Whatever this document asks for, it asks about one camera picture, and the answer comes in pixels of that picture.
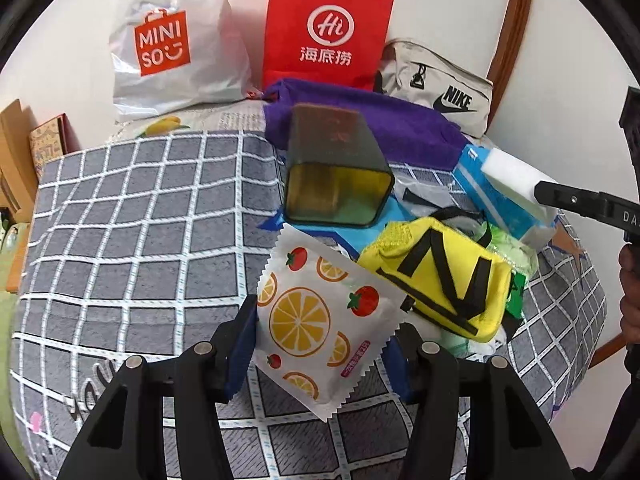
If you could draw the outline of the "person right hand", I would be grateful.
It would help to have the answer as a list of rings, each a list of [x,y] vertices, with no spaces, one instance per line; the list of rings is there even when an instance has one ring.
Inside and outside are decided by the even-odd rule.
[[[627,344],[625,366],[633,380],[639,379],[639,339],[640,339],[640,285],[639,248],[626,244],[618,256],[620,263],[620,284],[623,297],[620,300],[620,329]]]

